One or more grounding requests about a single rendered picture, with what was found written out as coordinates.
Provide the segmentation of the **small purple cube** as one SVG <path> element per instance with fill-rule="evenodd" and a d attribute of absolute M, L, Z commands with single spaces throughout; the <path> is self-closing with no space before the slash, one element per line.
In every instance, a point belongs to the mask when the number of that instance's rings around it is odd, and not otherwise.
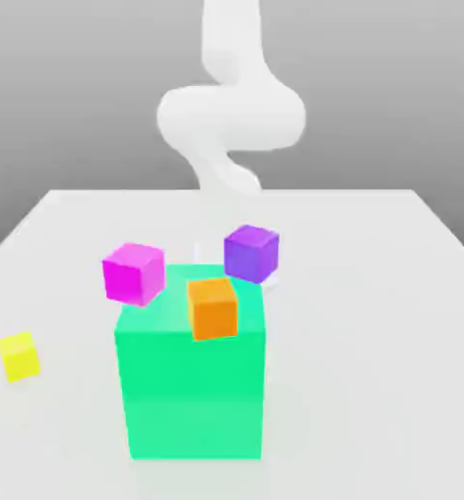
<path fill-rule="evenodd" d="M 278 267 L 279 234 L 243 225 L 224 239 L 225 274 L 263 283 Z"/>

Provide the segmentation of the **small yellow cube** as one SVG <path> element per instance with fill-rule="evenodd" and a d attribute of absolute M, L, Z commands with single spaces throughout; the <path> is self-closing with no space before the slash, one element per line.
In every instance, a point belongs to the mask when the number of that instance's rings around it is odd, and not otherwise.
<path fill-rule="evenodd" d="M 0 339 L 0 355 L 9 382 L 36 375 L 41 366 L 30 332 Z"/>

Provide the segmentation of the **small orange cube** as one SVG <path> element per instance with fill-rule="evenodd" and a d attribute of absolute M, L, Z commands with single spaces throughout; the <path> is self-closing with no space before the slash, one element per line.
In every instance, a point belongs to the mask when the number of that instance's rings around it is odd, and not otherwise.
<path fill-rule="evenodd" d="M 188 316 L 196 342 L 237 335 L 238 300 L 227 277 L 187 283 Z"/>

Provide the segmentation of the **large green box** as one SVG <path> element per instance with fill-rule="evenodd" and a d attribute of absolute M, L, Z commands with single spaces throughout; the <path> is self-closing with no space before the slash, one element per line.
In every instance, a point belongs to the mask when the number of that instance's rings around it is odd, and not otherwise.
<path fill-rule="evenodd" d="M 234 337 L 196 342 L 187 284 L 222 278 L 219 264 L 172 264 L 146 307 L 125 305 L 114 338 L 134 459 L 258 459 L 266 324 L 260 285 L 233 278 Z"/>

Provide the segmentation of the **small magenta cube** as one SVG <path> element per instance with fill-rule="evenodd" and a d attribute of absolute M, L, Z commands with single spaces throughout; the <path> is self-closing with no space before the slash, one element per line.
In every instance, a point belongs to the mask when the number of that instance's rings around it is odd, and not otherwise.
<path fill-rule="evenodd" d="M 146 306 L 165 287 L 164 252 L 125 243 L 102 260 L 105 293 L 113 301 Z"/>

